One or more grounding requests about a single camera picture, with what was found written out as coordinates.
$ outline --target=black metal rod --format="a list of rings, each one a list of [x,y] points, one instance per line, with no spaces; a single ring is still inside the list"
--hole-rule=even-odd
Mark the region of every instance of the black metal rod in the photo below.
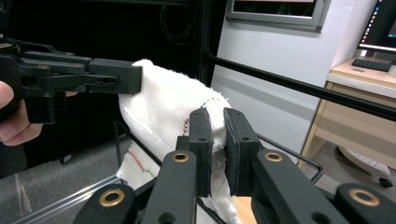
[[[274,73],[242,65],[240,63],[234,63],[228,60],[224,60],[213,56],[209,50],[206,52],[206,59],[209,63],[214,63],[216,65],[232,69],[236,72],[244,73],[252,77],[269,81],[295,91],[300,91],[312,96],[316,96],[318,98],[328,100],[339,105],[344,105],[353,109],[357,109],[359,111],[378,116],[383,119],[396,121],[396,108],[394,107],[381,105],[372,101],[343,94],[341,92],[327,90],[325,88],[318,87],[292,78],[282,77]]]

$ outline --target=computer monitor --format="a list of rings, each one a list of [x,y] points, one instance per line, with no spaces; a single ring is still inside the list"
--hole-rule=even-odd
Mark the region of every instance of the computer monitor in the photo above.
[[[358,49],[396,55],[396,1],[377,0]]]

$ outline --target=black panel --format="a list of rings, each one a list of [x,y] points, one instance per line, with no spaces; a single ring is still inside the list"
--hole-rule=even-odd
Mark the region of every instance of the black panel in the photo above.
[[[211,48],[217,52],[225,1],[215,1]],[[106,1],[14,0],[5,36],[49,44],[78,56],[124,61],[150,59],[154,64],[184,74],[191,72],[192,45],[171,43],[163,34],[163,6]],[[191,7],[170,15],[168,24],[183,29]],[[118,96],[81,93],[67,99],[66,111],[56,112],[56,123],[25,144],[28,163],[45,161],[95,146],[113,138],[113,119],[121,119]]]

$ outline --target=white wall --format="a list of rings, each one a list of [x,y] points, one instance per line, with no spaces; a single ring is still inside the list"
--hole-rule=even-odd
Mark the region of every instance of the white wall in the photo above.
[[[332,0],[321,34],[224,21],[220,58],[323,87],[350,59],[375,0]],[[217,66],[212,88],[243,112],[253,129],[301,152],[318,98]]]

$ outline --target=brass screw insert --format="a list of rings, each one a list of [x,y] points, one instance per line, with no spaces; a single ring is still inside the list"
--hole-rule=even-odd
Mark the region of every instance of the brass screw insert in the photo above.
[[[350,189],[349,196],[356,202],[366,206],[376,207],[380,204],[379,199],[374,194],[364,189]]]
[[[268,161],[283,161],[283,157],[275,152],[265,154],[265,159]]]
[[[117,198],[113,200],[108,200],[107,196],[109,196],[110,194],[117,194]],[[112,207],[122,202],[124,198],[125,193],[121,189],[108,189],[102,194],[102,196],[100,196],[99,203],[103,207]]]

